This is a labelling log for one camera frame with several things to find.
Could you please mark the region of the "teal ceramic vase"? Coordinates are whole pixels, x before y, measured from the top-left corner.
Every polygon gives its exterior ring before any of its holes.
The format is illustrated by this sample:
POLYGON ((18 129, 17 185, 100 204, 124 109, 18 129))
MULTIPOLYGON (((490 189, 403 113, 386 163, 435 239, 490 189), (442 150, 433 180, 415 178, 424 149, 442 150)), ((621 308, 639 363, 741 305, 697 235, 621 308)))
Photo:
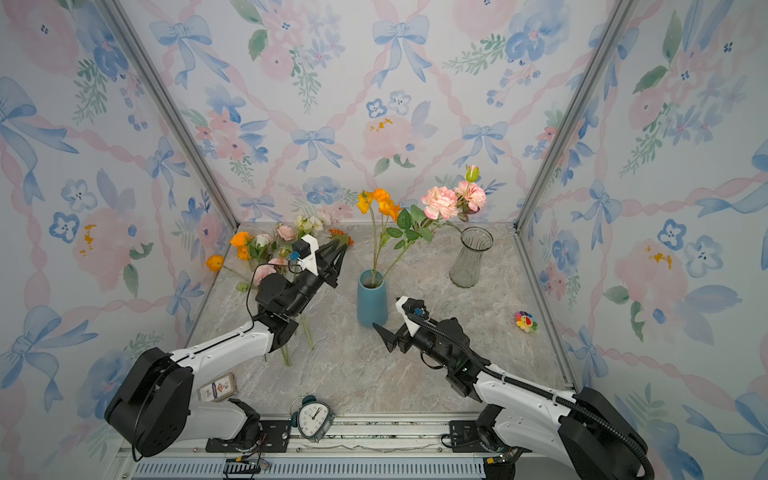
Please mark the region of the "teal ceramic vase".
POLYGON ((387 286, 380 272, 363 271, 358 279, 357 320, 365 328, 384 325, 388 319, 387 286))

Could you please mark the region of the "orange poppy flower stem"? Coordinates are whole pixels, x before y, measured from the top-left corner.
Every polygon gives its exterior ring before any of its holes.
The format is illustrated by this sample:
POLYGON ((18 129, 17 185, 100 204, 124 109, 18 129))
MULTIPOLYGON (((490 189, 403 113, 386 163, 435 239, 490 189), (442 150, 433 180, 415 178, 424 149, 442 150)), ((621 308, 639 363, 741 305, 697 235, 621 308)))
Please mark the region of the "orange poppy flower stem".
POLYGON ((357 207, 362 214, 369 215, 372 224, 373 263, 369 278, 363 281, 363 285, 366 288, 374 288, 382 283, 379 280, 379 258, 383 247, 391 238, 389 230, 398 227, 402 207, 381 188, 374 191, 363 190, 358 196, 357 207))

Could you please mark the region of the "pink carnation flower stem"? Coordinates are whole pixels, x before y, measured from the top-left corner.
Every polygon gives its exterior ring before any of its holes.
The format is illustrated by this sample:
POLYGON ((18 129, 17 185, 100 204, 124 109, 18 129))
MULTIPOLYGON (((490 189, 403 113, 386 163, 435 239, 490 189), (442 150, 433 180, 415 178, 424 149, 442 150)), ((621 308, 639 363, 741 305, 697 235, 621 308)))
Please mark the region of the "pink carnation flower stem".
MULTIPOLYGON (((395 260, 400 261, 419 242, 432 242, 440 228, 454 228, 458 221, 467 222, 470 216, 483 210, 487 194, 478 184, 479 178, 480 168, 469 165, 456 187, 434 186, 421 197, 418 204, 410 207, 399 204, 402 211, 398 217, 398 227, 389 230, 391 238, 385 245, 390 245, 397 252, 395 260)), ((391 271, 391 268, 385 271, 379 268, 384 280, 391 271)))

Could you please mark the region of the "orange sunflower stem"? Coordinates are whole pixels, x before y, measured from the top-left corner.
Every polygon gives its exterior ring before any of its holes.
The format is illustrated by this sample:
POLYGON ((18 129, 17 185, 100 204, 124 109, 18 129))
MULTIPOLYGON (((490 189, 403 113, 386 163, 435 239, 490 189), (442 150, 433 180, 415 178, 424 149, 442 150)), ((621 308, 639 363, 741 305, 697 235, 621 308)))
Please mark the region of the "orange sunflower stem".
POLYGON ((354 244, 351 237, 341 229, 331 227, 328 229, 328 233, 330 241, 336 242, 339 246, 351 247, 354 244))

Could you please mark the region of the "white flower stem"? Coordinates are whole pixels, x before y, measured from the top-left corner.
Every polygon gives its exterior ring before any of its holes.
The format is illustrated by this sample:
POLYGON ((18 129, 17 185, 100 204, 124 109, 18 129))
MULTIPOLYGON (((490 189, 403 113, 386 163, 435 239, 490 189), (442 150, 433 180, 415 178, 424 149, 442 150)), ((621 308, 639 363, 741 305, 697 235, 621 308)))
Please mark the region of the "white flower stem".
POLYGON ((294 220, 297 238, 301 239, 306 235, 319 238, 331 222, 331 217, 323 211, 312 215, 297 215, 294 220))

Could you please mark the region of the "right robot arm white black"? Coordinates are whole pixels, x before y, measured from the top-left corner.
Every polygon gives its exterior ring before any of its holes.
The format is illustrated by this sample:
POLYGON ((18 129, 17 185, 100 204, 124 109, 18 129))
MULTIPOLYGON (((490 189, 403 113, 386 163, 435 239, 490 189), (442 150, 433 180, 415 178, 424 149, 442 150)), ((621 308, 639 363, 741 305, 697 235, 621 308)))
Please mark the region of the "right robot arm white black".
POLYGON ((389 351, 418 350, 457 393, 483 403, 476 428, 487 449, 545 455, 582 479, 655 478, 647 443, 598 391, 555 390, 505 372, 471 349, 455 318, 411 316, 395 332, 375 330, 389 351))

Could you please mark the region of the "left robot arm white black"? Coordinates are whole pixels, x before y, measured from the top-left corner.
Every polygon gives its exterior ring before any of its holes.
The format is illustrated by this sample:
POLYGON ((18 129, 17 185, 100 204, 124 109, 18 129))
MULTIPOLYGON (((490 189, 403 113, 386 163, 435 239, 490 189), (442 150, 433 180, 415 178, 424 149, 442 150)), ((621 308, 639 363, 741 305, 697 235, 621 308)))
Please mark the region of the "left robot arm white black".
POLYGON ((104 419, 136 458, 152 457, 186 440, 208 439, 252 452, 264 435, 259 414, 231 398, 196 402, 194 394, 247 360, 279 350, 295 333, 297 317, 323 285, 336 287, 348 249, 339 239, 320 245, 306 235, 293 245, 300 268, 290 280, 264 277, 256 309, 241 327, 201 344, 166 353, 153 347, 135 361, 107 406, 104 419))

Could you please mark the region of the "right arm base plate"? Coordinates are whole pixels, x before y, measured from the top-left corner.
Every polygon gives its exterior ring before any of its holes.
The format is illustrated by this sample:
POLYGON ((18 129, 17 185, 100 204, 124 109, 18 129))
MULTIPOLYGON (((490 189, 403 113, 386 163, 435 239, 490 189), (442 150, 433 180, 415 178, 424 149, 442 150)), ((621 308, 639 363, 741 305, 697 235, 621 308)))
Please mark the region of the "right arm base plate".
POLYGON ((448 432, 441 436, 441 443, 453 453, 482 453, 487 455, 505 455, 507 453, 526 452, 522 447, 510 447, 499 443, 490 444, 490 435, 482 436, 474 420, 451 420, 448 432))

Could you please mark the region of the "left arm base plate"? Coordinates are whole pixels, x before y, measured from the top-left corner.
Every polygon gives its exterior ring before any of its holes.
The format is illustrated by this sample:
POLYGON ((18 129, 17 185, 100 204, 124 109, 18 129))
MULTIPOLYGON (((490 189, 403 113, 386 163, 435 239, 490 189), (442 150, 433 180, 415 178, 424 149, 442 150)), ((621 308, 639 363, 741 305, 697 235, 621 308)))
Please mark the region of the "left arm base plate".
POLYGON ((205 451, 235 454, 285 453, 291 429, 289 420, 248 420, 233 439, 209 439, 205 451))

